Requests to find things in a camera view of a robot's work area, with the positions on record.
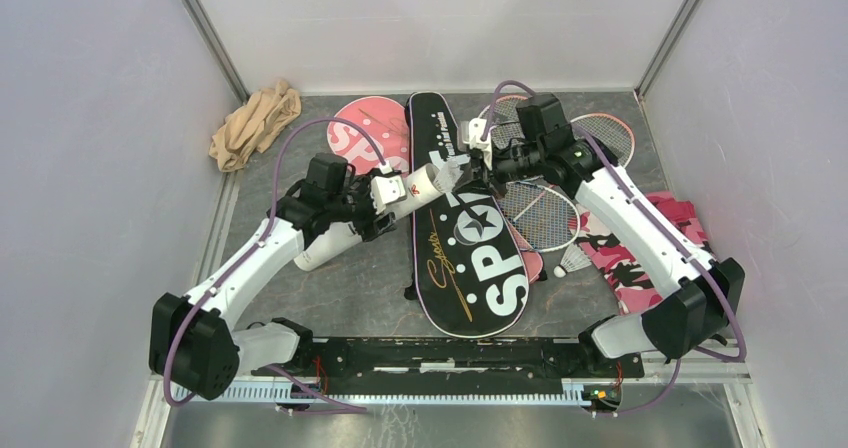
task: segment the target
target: tan fabric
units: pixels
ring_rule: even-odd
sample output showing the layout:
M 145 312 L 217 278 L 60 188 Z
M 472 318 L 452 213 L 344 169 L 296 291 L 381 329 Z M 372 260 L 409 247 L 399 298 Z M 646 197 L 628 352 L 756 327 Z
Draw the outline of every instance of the tan fabric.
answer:
M 209 156 L 224 172 L 244 168 L 253 150 L 264 153 L 289 123 L 300 115 L 300 93 L 281 80 L 263 88 L 224 119 L 212 136 Z

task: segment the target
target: robotic arm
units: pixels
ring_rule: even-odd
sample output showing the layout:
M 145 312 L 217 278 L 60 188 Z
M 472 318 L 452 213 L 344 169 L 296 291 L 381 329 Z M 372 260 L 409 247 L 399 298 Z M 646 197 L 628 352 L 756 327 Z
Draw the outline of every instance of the robotic arm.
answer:
M 339 156 L 316 155 L 268 213 L 250 240 L 209 279 L 183 297 L 170 293 L 154 305 L 150 369 L 165 374 L 172 343 L 171 379 L 206 399 L 218 397 L 239 374 L 289 361 L 306 330 L 290 322 L 235 331 L 251 300 L 307 247 L 326 261 L 394 228 L 396 220 L 450 191 L 456 165 L 426 165 L 405 180 L 387 166 L 354 176 Z M 176 336 L 194 310 L 182 339 Z
M 540 94 L 517 108 L 525 140 L 492 152 L 485 122 L 473 120 L 462 138 L 471 149 L 471 177 L 503 194 L 506 182 L 543 176 L 585 206 L 642 264 L 663 301 L 641 314 L 613 316 L 580 336 L 589 364 L 627 353 L 658 350 L 677 359 L 727 326 L 744 271 L 732 258 L 718 262 L 678 231 L 636 188 L 615 156 L 584 134 L 574 136 L 559 100 Z

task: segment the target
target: white cylindrical tube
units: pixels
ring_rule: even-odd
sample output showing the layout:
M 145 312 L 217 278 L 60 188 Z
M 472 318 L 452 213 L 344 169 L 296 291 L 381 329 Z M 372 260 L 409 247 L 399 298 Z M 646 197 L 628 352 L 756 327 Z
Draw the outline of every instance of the white cylindrical tube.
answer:
M 401 219 L 443 195 L 433 183 L 438 173 L 439 169 L 431 164 L 410 173 L 404 180 L 406 198 L 389 205 L 387 211 L 394 213 L 395 219 Z M 294 263 L 303 271 L 312 271 L 361 241 L 362 237 L 353 231 L 350 223 L 333 223 Z

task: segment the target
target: black cover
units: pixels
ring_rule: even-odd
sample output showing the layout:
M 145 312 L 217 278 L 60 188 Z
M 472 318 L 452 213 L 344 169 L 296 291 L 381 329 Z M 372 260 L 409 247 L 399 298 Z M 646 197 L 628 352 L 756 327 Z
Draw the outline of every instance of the black cover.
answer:
M 442 95 L 415 93 L 406 110 L 413 170 L 450 157 L 468 159 L 456 151 L 456 120 Z M 527 272 L 482 182 L 417 210 L 412 226 L 418 299 L 436 328 L 484 338 L 518 321 L 529 293 Z

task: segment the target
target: white panel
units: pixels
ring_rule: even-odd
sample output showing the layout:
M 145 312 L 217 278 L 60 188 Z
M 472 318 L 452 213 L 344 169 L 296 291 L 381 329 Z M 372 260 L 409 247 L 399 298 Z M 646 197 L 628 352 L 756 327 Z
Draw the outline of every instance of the white panel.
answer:
M 236 102 L 180 0 L 0 0 L 0 446 L 127 446 Z
M 249 90 L 633 87 L 683 0 L 201 0 Z
M 775 446 L 843 446 L 848 0 L 703 0 L 648 93 L 675 193 L 747 272 Z

